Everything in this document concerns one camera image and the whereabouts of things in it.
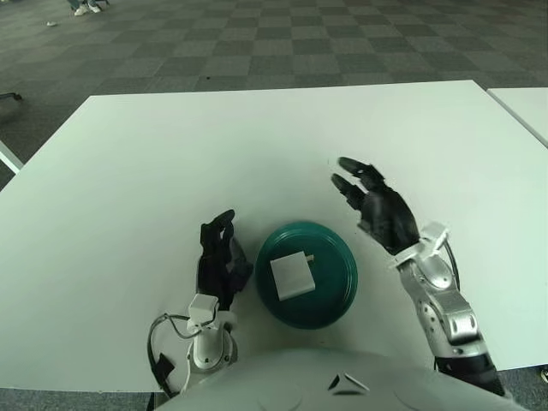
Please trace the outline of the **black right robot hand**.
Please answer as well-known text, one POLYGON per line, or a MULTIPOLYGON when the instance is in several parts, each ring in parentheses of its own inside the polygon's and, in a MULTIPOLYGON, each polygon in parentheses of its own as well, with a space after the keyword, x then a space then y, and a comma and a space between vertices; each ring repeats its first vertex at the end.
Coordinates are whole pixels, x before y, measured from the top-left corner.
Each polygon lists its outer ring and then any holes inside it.
POLYGON ((338 174, 331 176, 331 182, 348 205, 360 213, 360 229, 392 256, 419 242, 413 213, 373 165, 348 157, 340 157, 337 163, 360 182, 356 185, 338 174))

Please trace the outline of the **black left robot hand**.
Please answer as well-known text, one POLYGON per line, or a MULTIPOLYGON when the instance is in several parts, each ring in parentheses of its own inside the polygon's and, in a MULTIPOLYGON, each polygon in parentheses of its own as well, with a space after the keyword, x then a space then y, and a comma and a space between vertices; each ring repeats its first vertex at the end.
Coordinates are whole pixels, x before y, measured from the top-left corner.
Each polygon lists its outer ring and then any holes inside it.
POLYGON ((200 227, 197 292, 217 297, 219 311, 230 310, 235 295, 244 290, 253 273, 253 263, 235 237, 234 217, 230 209, 200 227))

